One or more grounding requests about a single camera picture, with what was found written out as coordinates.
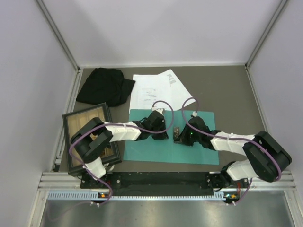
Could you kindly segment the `metal folder clip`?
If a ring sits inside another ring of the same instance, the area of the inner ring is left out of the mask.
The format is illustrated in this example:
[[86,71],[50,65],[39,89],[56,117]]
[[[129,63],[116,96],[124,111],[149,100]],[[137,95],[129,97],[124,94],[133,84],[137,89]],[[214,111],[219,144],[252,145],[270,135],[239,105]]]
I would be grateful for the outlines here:
[[179,127],[175,126],[173,128],[173,139],[175,140],[179,136]]

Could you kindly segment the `teal plastic file folder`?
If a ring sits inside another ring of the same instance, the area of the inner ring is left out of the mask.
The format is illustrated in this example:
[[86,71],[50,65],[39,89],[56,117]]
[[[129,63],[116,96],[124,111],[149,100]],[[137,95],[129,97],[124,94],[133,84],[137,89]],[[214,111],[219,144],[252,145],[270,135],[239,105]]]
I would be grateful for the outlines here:
[[[129,120],[140,120],[148,117],[151,110],[130,110]],[[198,111],[206,125],[215,129],[215,120],[213,112]],[[125,141],[124,161],[148,161],[164,163],[184,163],[184,164],[211,164],[218,165],[219,157],[217,151],[211,151],[203,148],[198,142],[193,146],[185,146],[173,142],[173,128],[178,126],[180,131],[185,127],[185,121],[182,118],[181,110],[175,111],[173,126],[167,131],[169,138],[167,140],[154,140],[149,136],[145,140]]]

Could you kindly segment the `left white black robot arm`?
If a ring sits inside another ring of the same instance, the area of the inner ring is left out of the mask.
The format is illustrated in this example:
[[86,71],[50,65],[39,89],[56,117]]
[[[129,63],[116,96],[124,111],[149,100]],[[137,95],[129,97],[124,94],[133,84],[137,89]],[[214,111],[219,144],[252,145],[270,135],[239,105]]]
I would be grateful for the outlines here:
[[103,122],[95,117],[72,136],[70,150],[76,150],[83,168],[91,173],[91,182],[100,188],[107,183],[106,169],[101,160],[105,148],[111,142],[140,141],[149,136],[155,140],[168,138],[163,108],[153,108],[147,118],[128,123]]

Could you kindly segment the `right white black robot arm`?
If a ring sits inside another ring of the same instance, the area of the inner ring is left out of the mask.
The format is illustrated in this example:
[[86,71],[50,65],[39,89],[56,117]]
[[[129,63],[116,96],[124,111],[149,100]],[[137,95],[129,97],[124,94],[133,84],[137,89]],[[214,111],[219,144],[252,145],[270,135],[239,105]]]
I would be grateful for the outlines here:
[[198,142],[203,148],[226,151],[246,157],[244,161],[232,161],[221,170],[221,182],[226,187],[238,180],[257,177],[266,182],[281,178],[291,164],[291,156],[266,131],[255,135],[237,135],[211,130],[199,116],[192,116],[174,142],[193,146]]

